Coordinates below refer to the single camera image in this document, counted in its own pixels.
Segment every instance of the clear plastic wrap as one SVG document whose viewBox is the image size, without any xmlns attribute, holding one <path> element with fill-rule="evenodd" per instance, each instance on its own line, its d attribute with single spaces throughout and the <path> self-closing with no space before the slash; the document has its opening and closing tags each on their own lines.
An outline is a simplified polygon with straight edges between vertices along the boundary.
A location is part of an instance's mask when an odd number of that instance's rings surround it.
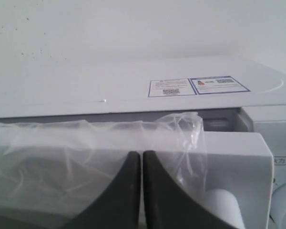
<svg viewBox="0 0 286 229">
<path fill-rule="evenodd" d="M 155 122 L 0 124 L 0 215 L 56 228 L 107 188 L 129 151 L 146 150 L 156 151 L 173 179 L 201 199 L 207 155 L 197 113 Z"/>
</svg>

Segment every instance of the white plastic part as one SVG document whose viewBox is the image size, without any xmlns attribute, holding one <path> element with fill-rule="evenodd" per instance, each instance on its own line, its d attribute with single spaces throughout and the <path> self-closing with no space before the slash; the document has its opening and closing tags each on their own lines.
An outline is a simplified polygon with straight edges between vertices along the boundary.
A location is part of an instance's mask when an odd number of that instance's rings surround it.
<svg viewBox="0 0 286 229">
<path fill-rule="evenodd" d="M 0 214 L 57 228 L 94 202 L 129 151 L 174 152 L 161 163 L 192 198 L 200 198 L 206 175 L 202 135 L 196 113 L 155 122 L 0 124 Z M 22 211 L 60 219 L 20 216 Z"/>
<path fill-rule="evenodd" d="M 286 229 L 286 184 L 273 194 L 270 214 L 277 229 Z"/>
<path fill-rule="evenodd" d="M 233 227 L 245 229 L 237 199 L 231 192 L 223 189 L 206 191 L 205 207 Z"/>
</svg>

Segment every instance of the qr code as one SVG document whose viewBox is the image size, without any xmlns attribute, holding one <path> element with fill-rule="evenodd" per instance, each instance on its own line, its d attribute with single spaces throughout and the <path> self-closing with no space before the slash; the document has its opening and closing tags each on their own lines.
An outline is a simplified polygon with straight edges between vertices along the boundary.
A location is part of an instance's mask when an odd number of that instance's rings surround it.
<svg viewBox="0 0 286 229">
<path fill-rule="evenodd" d="M 164 89 L 163 94 L 179 94 L 179 89 Z"/>
<path fill-rule="evenodd" d="M 232 79 L 221 79 L 221 80 L 216 80 L 218 83 L 234 83 L 234 80 Z"/>
</svg>

